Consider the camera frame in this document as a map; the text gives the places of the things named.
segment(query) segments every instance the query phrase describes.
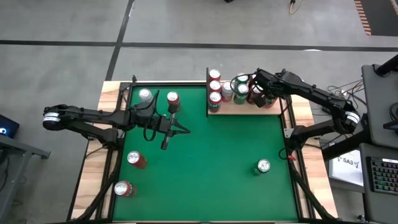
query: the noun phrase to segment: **wooden platform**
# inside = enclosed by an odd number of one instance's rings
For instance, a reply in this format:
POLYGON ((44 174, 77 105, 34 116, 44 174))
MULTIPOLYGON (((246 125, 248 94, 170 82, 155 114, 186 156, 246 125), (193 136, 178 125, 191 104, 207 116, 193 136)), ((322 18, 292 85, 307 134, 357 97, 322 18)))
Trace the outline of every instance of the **wooden platform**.
MULTIPOLYGON (((98 110, 113 111, 115 109, 119 85, 120 82, 104 82, 101 97, 99 99, 98 110)), ((292 96, 292 106, 294 109, 294 115, 297 125, 310 126, 314 124, 308 100, 299 96, 292 96)), ((287 112, 285 112, 285 114, 287 118, 287 126, 289 127, 290 123, 288 120, 287 112)), ((314 139, 309 139, 307 143, 319 145, 318 141, 314 139)), ((101 145, 97 141, 90 142, 88 145, 87 153, 90 153, 91 151, 94 151, 99 147, 101 147, 101 145)), ((329 179, 326 173, 321 151, 318 148, 309 146, 305 146, 302 151, 311 191, 315 194, 317 199, 326 208, 326 210, 334 217, 337 217, 337 211, 330 189, 329 179)), ((105 159, 105 149, 90 155, 86 159, 80 178, 80 184, 78 186, 78 192, 76 194, 75 205, 72 211, 72 218, 79 217, 98 193, 101 185, 105 159)), ((104 216, 108 212, 107 200, 109 200, 110 190, 108 191, 108 196, 105 198, 106 200, 102 212, 104 216)), ((308 211, 306 211, 306 200, 303 192, 300 193, 300 199, 303 212, 308 216, 308 211)))

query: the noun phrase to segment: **gray floor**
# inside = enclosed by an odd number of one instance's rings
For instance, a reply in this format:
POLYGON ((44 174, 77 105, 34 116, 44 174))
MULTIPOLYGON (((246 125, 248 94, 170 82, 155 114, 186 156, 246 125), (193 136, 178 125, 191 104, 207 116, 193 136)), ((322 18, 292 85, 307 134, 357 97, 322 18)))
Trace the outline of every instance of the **gray floor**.
MULTIPOLYGON (((0 40, 115 42, 127 0, 3 0, 0 40)), ((353 0, 306 0, 289 16, 289 1, 136 0, 125 42, 397 47, 398 37, 364 33, 353 0)), ((96 108, 113 47, 0 45, 0 113, 21 124, 18 140, 48 151, 32 160, 19 191, 23 205, 10 223, 62 222, 72 199, 87 141, 42 127, 45 106, 96 108)), ((261 67, 283 68, 321 88, 361 78, 361 66, 383 63, 388 52, 122 48, 113 80, 204 80, 205 68, 223 78, 261 67)), ((315 121, 327 119, 316 116, 315 121)), ((339 216, 363 213, 361 195, 333 189, 339 216)))

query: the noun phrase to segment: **green table surface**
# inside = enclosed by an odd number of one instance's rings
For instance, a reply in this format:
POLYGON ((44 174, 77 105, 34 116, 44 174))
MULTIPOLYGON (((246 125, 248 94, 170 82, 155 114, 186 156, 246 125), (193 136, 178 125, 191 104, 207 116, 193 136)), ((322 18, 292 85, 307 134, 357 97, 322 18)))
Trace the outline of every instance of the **green table surface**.
MULTIPOLYGON (((174 136, 166 151, 163 134, 152 142, 143 129, 126 134, 120 180, 137 187, 131 198, 118 197, 114 221, 296 221, 294 195, 278 116, 205 116, 205 87, 150 87, 160 90, 157 110, 167 114, 166 95, 180 95, 176 114, 190 134, 174 136), (143 170, 127 155, 139 151, 147 159, 143 170), (268 173, 253 176, 252 165, 268 159, 268 173)), ((132 104, 139 101, 135 88, 132 104)))

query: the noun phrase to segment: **wooden shelf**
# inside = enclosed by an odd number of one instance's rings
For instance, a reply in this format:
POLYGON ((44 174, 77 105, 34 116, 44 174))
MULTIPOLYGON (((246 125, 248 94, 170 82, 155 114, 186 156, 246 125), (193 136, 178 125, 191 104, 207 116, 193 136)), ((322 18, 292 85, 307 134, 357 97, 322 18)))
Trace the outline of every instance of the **wooden shelf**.
POLYGON ((281 113, 279 98, 271 108, 258 108, 247 101, 242 105, 234 103, 233 99, 229 102, 221 102, 221 108, 217 113, 208 111, 210 115, 280 115, 281 113))

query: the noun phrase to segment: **keyboard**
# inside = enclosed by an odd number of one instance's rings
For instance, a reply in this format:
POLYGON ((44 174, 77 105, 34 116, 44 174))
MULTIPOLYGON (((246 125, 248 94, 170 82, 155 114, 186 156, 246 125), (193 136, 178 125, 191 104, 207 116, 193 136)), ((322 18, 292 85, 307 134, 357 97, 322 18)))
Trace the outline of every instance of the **keyboard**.
POLYGON ((398 161, 378 157, 367 157, 371 190, 398 195, 398 161))

